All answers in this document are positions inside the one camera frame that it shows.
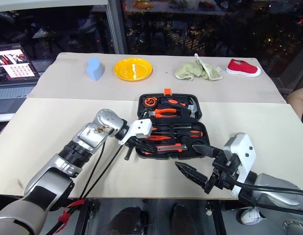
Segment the red sneaker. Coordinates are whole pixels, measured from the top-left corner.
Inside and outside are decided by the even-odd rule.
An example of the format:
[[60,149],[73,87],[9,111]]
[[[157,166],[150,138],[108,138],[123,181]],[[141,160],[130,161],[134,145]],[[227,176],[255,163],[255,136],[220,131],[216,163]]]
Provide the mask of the red sneaker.
[[245,75],[247,77],[257,77],[260,75],[261,69],[257,66],[248,64],[246,61],[232,59],[226,68],[226,72]]

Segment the toolbox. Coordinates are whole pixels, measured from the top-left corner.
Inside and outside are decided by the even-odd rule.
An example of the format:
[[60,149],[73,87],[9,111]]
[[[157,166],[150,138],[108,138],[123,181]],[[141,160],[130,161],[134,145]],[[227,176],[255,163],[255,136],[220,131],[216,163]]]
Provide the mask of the toolbox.
[[164,94],[143,94],[137,115],[139,119],[151,119],[151,136],[144,140],[157,149],[157,153],[149,153],[136,148],[141,158],[204,157],[192,148],[196,144],[210,144],[206,127],[198,122],[202,113],[196,96],[172,94],[171,89],[165,89]]

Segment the white sneaker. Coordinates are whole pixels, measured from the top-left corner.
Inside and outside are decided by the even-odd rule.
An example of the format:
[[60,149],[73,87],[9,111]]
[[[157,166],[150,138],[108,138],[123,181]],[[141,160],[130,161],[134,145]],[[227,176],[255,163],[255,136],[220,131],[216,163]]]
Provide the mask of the white sneaker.
[[255,225],[264,219],[257,207],[246,209],[240,215],[240,222],[244,225]]

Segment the red-handled pliers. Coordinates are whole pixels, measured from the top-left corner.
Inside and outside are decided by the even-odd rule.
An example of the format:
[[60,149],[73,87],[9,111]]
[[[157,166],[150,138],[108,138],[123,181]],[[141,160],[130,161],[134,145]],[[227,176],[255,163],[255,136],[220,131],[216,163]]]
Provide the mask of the red-handled pliers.
[[155,118],[172,118],[177,117],[177,115],[162,115],[163,113],[176,113],[176,109],[155,109],[154,111],[149,111],[149,116],[154,116]]

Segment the black tool case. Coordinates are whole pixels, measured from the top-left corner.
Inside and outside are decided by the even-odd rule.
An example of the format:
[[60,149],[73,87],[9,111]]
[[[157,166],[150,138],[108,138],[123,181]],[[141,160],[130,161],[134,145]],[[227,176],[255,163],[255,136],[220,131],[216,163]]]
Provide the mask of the black tool case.
[[[197,111],[194,113],[194,117],[191,118],[191,111],[187,108],[193,102],[197,106]],[[149,111],[156,109],[176,109],[177,112],[161,113],[165,116],[176,115],[175,117],[155,118],[150,116]],[[163,160],[178,158],[182,160],[204,157],[192,149],[193,144],[210,144],[206,127],[201,122],[198,122],[202,113],[198,99],[194,95],[172,94],[170,89],[165,89],[164,94],[143,94],[139,99],[137,115],[139,119],[150,118],[152,121],[153,131],[151,137],[145,139],[148,144],[157,147],[172,146],[173,148],[181,148],[180,150],[158,151],[156,154],[143,152],[141,149],[136,148],[136,152],[141,158]],[[164,136],[166,139],[155,140],[158,139],[158,136]]]

